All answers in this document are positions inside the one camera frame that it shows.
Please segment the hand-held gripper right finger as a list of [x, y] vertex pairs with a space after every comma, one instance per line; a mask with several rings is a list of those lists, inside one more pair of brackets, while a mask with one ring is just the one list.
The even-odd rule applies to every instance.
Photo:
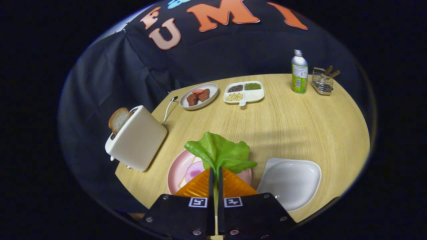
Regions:
[[257, 193], [225, 168], [218, 173], [218, 232], [224, 240], [282, 240], [297, 227], [273, 194]]

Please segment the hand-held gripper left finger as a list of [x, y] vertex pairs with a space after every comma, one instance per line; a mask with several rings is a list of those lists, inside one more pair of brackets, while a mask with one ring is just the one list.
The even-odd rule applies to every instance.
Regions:
[[206, 197], [161, 194], [138, 225], [160, 240], [209, 240], [215, 235], [215, 174], [197, 178], [207, 184]]

